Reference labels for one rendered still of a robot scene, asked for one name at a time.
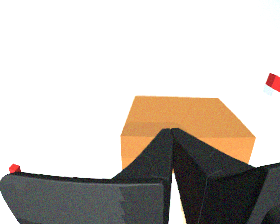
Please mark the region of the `orange square block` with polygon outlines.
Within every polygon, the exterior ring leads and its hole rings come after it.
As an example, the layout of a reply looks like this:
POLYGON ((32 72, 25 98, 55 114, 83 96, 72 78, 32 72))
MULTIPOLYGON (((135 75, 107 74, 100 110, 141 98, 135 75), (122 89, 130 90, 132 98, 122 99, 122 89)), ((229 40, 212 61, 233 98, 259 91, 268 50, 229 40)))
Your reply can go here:
POLYGON ((157 132, 176 127, 249 164, 256 136, 218 97, 135 96, 120 135, 121 171, 157 132))

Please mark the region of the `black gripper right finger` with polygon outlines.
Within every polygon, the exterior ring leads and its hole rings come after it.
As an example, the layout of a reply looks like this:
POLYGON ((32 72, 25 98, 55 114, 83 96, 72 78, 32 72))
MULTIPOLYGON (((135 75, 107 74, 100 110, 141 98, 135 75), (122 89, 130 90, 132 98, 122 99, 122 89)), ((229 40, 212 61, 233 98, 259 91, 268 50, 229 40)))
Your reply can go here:
POLYGON ((171 131, 185 224, 261 224, 280 204, 280 163, 252 167, 184 129, 171 131))

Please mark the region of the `red square block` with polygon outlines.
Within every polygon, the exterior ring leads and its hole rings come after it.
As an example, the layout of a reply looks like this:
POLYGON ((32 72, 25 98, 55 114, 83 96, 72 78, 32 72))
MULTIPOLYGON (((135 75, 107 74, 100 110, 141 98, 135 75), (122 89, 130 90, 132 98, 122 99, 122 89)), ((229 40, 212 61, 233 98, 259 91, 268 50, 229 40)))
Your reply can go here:
POLYGON ((10 173, 20 172, 20 167, 18 164, 12 164, 11 167, 8 168, 8 171, 10 171, 10 173))
POLYGON ((266 80, 266 84, 268 87, 276 89, 276 91, 280 92, 280 76, 274 75, 274 73, 269 72, 268 80, 266 80))

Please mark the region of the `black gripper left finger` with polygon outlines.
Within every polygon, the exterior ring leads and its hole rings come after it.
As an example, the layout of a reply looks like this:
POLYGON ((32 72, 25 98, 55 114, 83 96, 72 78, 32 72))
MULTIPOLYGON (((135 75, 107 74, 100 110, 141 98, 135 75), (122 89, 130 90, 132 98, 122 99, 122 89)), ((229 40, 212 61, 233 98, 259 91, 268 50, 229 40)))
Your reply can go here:
POLYGON ((11 172, 0 193, 19 224, 169 224, 172 161, 164 128, 112 179, 11 172))

